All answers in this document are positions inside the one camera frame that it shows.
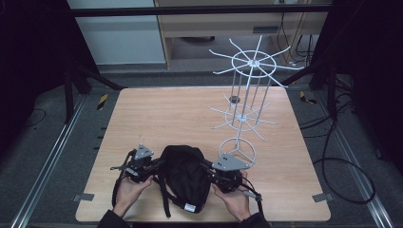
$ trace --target person's left hand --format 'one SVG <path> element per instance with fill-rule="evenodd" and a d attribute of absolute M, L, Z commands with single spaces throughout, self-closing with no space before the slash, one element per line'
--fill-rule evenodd
<path fill-rule="evenodd" d="M 151 185 L 152 179 L 153 176 L 150 176 L 146 181 L 137 183 L 129 177 L 124 177 L 116 195 L 116 205 L 112 211 L 122 218 L 137 201 L 143 190 Z"/>

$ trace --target sleeve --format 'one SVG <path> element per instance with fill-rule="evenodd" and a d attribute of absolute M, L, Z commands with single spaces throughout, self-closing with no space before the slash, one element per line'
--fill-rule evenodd
<path fill-rule="evenodd" d="M 111 210 L 107 210 L 97 228 L 130 228 L 130 226 Z"/>
<path fill-rule="evenodd" d="M 266 221 L 262 213 L 256 213 L 255 215 L 243 220 L 238 228 L 267 228 L 271 227 L 269 222 Z"/>

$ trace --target hand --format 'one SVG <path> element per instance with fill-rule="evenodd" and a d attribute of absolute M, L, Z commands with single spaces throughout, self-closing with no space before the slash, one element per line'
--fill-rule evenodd
<path fill-rule="evenodd" d="M 244 170 L 240 170 L 240 173 L 244 177 L 242 183 L 246 184 L 245 179 L 248 173 Z M 251 216 L 249 211 L 249 198 L 243 194 L 243 191 L 247 191 L 246 188 L 240 186 L 236 191 L 226 194 L 223 194 L 216 184 L 213 184 L 213 189 L 216 196 L 224 201 L 227 210 L 238 222 L 248 219 Z"/>
<path fill-rule="evenodd" d="M 116 195 L 116 205 L 112 211 L 122 218 L 136 202 L 143 190 L 151 185 L 152 179 L 153 176 L 150 176 L 146 181 L 137 183 L 129 177 L 124 177 Z"/>

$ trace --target black bag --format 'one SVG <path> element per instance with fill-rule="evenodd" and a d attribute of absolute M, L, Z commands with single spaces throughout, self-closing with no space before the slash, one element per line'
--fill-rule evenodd
<path fill-rule="evenodd" d="M 205 205 L 211 185 L 201 165 L 204 155 L 200 149 L 188 145 L 169 145 L 161 154 L 160 162 L 163 164 L 154 181 L 161 187 L 166 216 L 171 217 L 168 199 L 185 211 L 199 213 Z"/>

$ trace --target wall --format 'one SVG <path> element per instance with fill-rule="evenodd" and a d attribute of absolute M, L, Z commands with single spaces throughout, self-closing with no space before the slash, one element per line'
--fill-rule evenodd
<path fill-rule="evenodd" d="M 67 0 L 72 9 L 154 7 L 152 0 Z M 156 16 L 76 18 L 97 66 L 164 64 Z"/>

